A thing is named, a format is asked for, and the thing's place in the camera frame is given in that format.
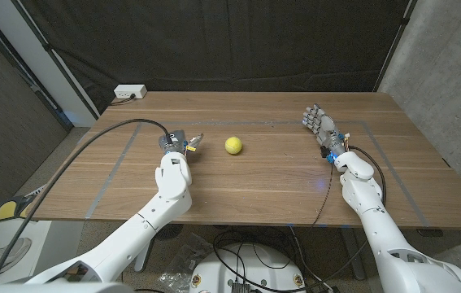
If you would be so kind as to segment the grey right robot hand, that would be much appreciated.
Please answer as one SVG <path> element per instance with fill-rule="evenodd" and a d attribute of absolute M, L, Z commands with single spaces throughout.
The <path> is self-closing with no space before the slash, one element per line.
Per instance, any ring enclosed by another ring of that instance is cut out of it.
<path fill-rule="evenodd" d="M 302 124 L 316 137 L 316 141 L 330 153 L 341 155 L 346 152 L 344 136 L 333 119 L 317 104 L 307 107 Z"/>

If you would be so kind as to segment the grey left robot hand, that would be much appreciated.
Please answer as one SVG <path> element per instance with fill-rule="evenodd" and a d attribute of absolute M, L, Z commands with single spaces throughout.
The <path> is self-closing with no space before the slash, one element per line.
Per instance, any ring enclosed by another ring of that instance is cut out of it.
<path fill-rule="evenodd" d="M 159 147 L 167 154 L 170 152 L 178 152 L 186 154 L 189 151 L 195 152 L 201 143 L 204 135 L 200 133 L 198 136 L 187 140 L 184 130 L 174 130 L 173 132 L 163 135 L 159 138 Z"/>

